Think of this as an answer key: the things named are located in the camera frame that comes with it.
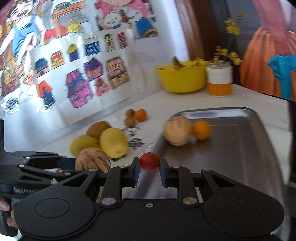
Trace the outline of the person's left hand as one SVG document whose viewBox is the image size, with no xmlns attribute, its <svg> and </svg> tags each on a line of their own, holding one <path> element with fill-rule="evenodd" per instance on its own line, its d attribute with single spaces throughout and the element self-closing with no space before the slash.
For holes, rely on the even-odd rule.
<svg viewBox="0 0 296 241">
<path fill-rule="evenodd" d="M 3 197 L 0 197 L 0 209 L 4 212 L 10 212 L 10 216 L 7 218 L 6 222 L 9 227 L 18 229 L 19 227 L 15 221 L 15 206 L 11 208 L 10 204 L 8 204 L 8 202 Z"/>
</svg>

